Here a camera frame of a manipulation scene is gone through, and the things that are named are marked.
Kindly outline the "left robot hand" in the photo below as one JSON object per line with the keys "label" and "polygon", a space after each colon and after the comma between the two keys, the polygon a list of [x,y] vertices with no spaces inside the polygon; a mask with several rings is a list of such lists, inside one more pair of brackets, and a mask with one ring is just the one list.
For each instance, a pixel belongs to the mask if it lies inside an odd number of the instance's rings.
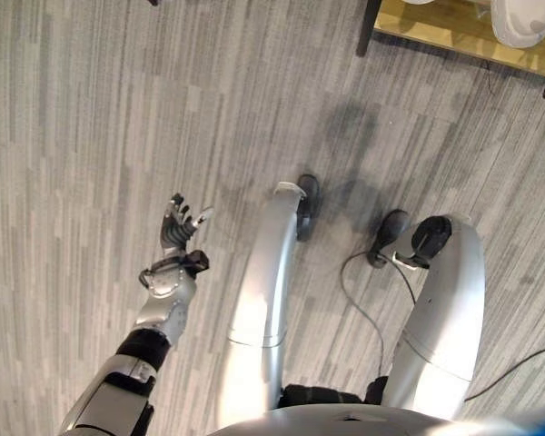
{"label": "left robot hand", "polygon": [[175,193],[169,200],[160,229],[160,246],[164,257],[186,255],[187,244],[200,226],[213,216],[214,208],[207,207],[195,216],[189,211],[190,206],[180,193]]}

